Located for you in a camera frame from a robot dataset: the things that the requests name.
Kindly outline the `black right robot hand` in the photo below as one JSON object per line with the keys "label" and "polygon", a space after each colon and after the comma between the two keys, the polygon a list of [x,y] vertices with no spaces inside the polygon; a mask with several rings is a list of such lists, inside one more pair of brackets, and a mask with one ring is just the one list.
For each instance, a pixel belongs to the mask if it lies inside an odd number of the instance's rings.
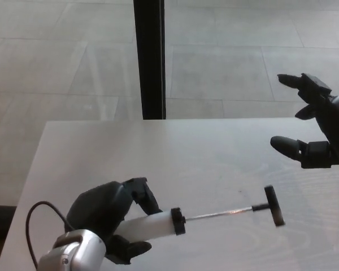
{"label": "black right robot hand", "polygon": [[339,165],[339,95],[333,96],[328,85],[307,73],[301,76],[278,74],[279,82],[298,90],[298,96],[307,103],[295,117],[316,119],[326,141],[303,142],[274,136],[270,145],[284,156],[298,161],[303,169],[330,168]]}

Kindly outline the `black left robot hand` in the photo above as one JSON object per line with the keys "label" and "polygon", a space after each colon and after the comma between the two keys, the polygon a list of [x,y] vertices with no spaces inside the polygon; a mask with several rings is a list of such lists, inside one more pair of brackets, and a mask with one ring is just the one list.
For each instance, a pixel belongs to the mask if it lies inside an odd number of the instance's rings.
{"label": "black left robot hand", "polygon": [[74,229],[87,229],[105,243],[105,258],[118,265],[129,265],[131,259],[148,252],[152,245],[145,241],[130,242],[114,232],[124,221],[132,203],[140,205],[147,215],[160,213],[157,200],[147,185],[147,178],[112,181],[81,193],[67,214]]}

